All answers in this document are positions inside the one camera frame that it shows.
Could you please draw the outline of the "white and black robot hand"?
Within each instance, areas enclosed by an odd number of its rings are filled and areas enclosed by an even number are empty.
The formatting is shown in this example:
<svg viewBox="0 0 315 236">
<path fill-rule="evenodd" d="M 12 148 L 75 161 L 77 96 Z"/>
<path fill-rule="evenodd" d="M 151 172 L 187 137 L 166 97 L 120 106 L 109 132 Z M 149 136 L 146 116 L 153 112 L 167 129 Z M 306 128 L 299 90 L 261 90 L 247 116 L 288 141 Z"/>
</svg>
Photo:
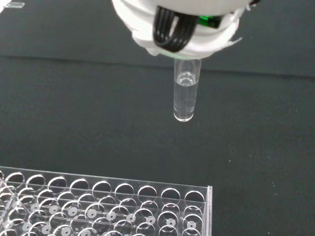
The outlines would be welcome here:
<svg viewBox="0 0 315 236">
<path fill-rule="evenodd" d="M 114 0 L 132 39 L 152 56 L 204 59 L 238 42 L 240 18 L 256 0 Z"/>
</svg>

